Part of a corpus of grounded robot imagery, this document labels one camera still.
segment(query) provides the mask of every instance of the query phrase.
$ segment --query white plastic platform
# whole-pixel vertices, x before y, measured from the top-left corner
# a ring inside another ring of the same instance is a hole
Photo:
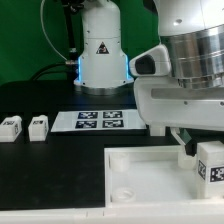
[[[134,147],[105,150],[106,205],[116,207],[123,204],[114,200],[114,194],[121,189],[124,194],[135,200],[129,205],[154,202],[181,202],[197,198],[196,171],[184,170],[178,166],[178,152],[181,146]],[[125,171],[116,169],[113,157],[126,157],[117,160],[117,167],[126,167]]]
[[[224,199],[196,199],[196,170],[178,167],[181,149],[107,148],[105,208],[5,211],[0,224],[223,224]]]

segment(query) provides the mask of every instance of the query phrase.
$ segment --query small white block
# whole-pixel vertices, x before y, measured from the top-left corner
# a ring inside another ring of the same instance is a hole
[[[0,125],[0,142],[14,142],[22,131],[19,116],[7,117]]]
[[[197,194],[198,198],[224,196],[224,145],[219,142],[198,144]]]
[[[48,117],[45,115],[33,117],[28,130],[31,142],[45,141],[49,130]]]

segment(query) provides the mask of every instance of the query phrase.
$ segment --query black cable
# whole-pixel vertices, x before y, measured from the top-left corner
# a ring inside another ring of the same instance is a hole
[[[73,26],[72,26],[72,16],[71,16],[71,0],[61,0],[62,6],[64,8],[64,15],[65,15],[65,23],[67,28],[68,34],[68,42],[69,48],[75,49],[75,51],[71,51],[69,53],[70,60],[77,60],[78,59],[78,52],[76,50],[76,43],[74,38]]]
[[[49,72],[42,72],[40,73],[38,76],[35,77],[35,79],[33,79],[32,81],[36,81],[38,80],[40,77],[42,77],[43,75],[48,75],[48,74],[59,74],[59,73],[66,73],[69,72],[68,70],[63,70],[63,71],[49,71]]]
[[[51,69],[51,68],[55,68],[55,67],[59,67],[59,66],[65,66],[65,62],[59,62],[59,63],[54,63],[51,65],[47,65],[43,68],[41,68],[39,71],[37,71],[31,78],[30,81],[34,81],[37,80],[40,77],[40,74]]]

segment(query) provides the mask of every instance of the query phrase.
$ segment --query blue led light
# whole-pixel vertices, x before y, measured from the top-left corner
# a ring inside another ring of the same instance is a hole
[[[80,57],[79,57],[79,60],[78,60],[78,66],[79,66],[78,81],[81,82],[81,80],[82,80],[82,74],[81,74],[81,58]]]
[[[129,62],[128,62],[128,56],[126,56],[126,78],[127,80],[132,79],[132,77],[129,75]]]

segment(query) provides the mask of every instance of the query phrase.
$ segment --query green screen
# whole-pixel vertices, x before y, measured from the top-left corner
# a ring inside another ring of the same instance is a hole
[[[122,49],[131,59],[158,44],[157,17],[142,0],[114,0],[121,10]],[[40,23],[41,0],[0,3],[0,85],[28,80],[40,68],[62,59],[51,49]],[[68,40],[59,0],[46,0],[45,27],[58,51],[68,57]],[[81,15],[73,16],[75,41],[82,52]]]

